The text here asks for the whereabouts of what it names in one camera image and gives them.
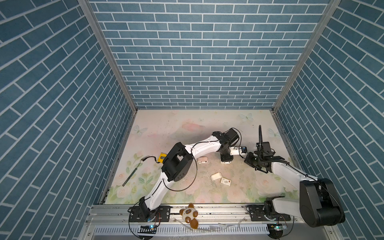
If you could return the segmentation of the cardboard staple tray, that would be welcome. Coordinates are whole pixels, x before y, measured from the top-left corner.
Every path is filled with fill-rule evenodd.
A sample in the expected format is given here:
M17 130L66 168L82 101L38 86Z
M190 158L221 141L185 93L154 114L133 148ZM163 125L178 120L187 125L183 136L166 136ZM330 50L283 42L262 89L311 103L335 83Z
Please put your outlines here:
M215 174L211 175L211 180L212 181L220 180L222 177L223 176L221 173L215 173Z

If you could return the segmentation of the white staple box sleeve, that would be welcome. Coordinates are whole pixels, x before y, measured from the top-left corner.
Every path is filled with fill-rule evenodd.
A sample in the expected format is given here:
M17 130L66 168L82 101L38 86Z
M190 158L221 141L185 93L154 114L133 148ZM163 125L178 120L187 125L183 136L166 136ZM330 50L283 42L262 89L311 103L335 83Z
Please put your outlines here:
M229 179L226 179L226 178L221 178L221 184L225 185L225 186L230 186L231 185L231 180Z

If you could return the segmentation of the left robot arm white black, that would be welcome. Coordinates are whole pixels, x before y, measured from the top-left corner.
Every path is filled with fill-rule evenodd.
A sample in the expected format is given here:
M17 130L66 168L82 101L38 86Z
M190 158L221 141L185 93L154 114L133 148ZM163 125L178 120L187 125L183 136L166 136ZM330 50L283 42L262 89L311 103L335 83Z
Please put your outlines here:
M163 160L162 173L151 192L139 200L144 214L153 213L161 205L171 186L182 180L188 173L192 162L207 154L220 153L222 163L230 163L241 153L241 133L236 128L226 132L213 132L207 139L194 144L176 143Z

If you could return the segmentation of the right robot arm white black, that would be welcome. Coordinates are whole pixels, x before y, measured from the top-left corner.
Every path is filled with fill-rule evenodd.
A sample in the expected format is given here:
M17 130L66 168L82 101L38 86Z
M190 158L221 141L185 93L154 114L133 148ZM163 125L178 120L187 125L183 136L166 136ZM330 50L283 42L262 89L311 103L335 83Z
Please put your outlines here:
M275 174L299 192L298 200L283 196L266 198L263 213L269 221L287 215L304 220L312 228L345 222L345 212L334 183L327 178L309 175L283 157L275 156L268 142L257 143L257 150L247 153L245 163L256 171Z

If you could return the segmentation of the yellow tape measure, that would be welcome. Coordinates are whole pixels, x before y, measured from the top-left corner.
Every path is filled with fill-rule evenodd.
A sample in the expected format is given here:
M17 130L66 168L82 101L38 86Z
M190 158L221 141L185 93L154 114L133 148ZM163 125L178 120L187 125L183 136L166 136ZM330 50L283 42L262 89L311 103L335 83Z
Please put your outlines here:
M159 158L158 158L158 161L157 161L157 163L163 163L164 162L164 159L167 157L167 154L165 154L165 153L161 153L160 154L160 156L159 156Z

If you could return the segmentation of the brown white plush toy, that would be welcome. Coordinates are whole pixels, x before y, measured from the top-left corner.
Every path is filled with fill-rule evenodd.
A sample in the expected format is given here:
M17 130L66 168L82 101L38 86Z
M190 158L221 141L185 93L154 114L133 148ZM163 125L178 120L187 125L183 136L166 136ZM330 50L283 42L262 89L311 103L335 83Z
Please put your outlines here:
M190 203L187 208L180 210L180 215L185 223L189 224L192 229L197 229L199 222L197 220L198 211L194 204Z

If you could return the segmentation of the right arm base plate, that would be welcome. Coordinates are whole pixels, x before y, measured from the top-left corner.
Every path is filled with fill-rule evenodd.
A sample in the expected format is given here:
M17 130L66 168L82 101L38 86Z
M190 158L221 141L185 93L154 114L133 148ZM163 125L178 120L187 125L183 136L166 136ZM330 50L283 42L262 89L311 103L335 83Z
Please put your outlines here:
M277 222L277 221L290 221L291 216L286 214L279 214L275 211L275 209L264 204L251 204L246 205L246 211L250 215L252 222L263 222L263 221L269 221L269 222Z

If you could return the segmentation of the green handled fork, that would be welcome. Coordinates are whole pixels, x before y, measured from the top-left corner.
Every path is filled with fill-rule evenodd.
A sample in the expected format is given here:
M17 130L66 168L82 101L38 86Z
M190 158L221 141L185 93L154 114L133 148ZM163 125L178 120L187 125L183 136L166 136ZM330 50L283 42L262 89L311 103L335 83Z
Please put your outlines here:
M138 170L138 168L142 165L142 162L140 162L136 168L130 173L130 175L128 176L128 178L125 180L125 182L122 184L122 187L125 187L128 183L128 181L133 177L133 175L136 173L136 171Z

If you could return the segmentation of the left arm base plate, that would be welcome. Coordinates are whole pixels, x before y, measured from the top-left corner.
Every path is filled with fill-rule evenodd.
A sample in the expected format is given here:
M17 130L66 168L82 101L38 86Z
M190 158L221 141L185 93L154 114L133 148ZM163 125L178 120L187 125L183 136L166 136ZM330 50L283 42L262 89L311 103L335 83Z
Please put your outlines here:
M169 222L171 206L160 206L155 210L145 210L145 207L132 206L128 213L129 221L134 223Z

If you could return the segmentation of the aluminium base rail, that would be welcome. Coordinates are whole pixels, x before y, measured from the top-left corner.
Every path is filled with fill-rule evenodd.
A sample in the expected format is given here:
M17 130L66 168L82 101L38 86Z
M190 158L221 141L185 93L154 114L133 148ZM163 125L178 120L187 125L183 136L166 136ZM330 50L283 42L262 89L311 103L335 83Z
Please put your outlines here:
M141 222L132 205L94 205L80 240L341 240L335 226L311 228L294 216L266 219L262 205L196 204L192 229L179 213L186 204L162 206L155 219Z

